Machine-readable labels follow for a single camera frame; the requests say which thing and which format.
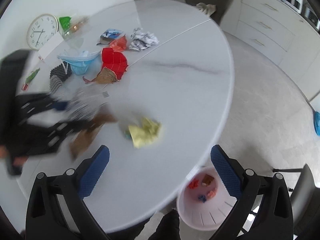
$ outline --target white marble tabletop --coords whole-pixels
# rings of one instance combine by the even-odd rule
[[[137,224],[176,197],[217,143],[232,100],[229,44],[214,21],[189,5],[138,0],[108,8],[90,18],[89,30],[74,42],[94,52],[106,29],[123,30],[130,40],[137,27],[154,33],[160,43],[141,52],[124,52],[130,67],[120,82],[107,86],[108,102],[119,122],[104,125],[75,162],[67,138],[56,155],[29,158],[18,179],[28,198],[39,172],[63,174],[106,145],[109,164],[84,202],[107,233]],[[68,46],[61,43],[39,63],[41,70],[29,91],[49,89],[50,70],[60,64],[56,57]],[[82,76],[72,75],[67,86],[84,86]],[[162,130],[156,143],[135,149],[124,137],[123,125],[142,116],[160,122]]]

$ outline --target red tag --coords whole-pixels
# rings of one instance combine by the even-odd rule
[[[23,87],[21,88],[22,91],[26,91],[28,89],[28,84],[24,84]]]

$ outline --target person's leg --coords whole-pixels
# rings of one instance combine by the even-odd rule
[[[108,234],[111,240],[134,240],[143,230],[144,225],[148,223],[150,218],[125,230]]]
[[[179,214],[176,210],[172,210],[162,218],[149,240],[180,240],[179,225]]]

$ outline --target disposable face mask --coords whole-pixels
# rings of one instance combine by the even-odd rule
[[[89,53],[82,51],[79,56],[70,57],[67,52],[58,56],[59,59],[68,62],[71,65],[71,70],[76,75],[83,75],[88,70],[89,65],[100,54],[100,51]]]

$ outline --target cabinet drawer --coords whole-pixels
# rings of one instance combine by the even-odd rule
[[[262,32],[284,50],[288,50],[294,35],[283,25],[268,15],[242,4],[240,21]]]
[[[242,2],[267,14],[292,33],[300,28],[301,17],[281,0],[242,0]]]
[[[260,51],[276,65],[279,65],[285,54],[285,50],[273,40],[241,21],[238,22],[236,37]]]

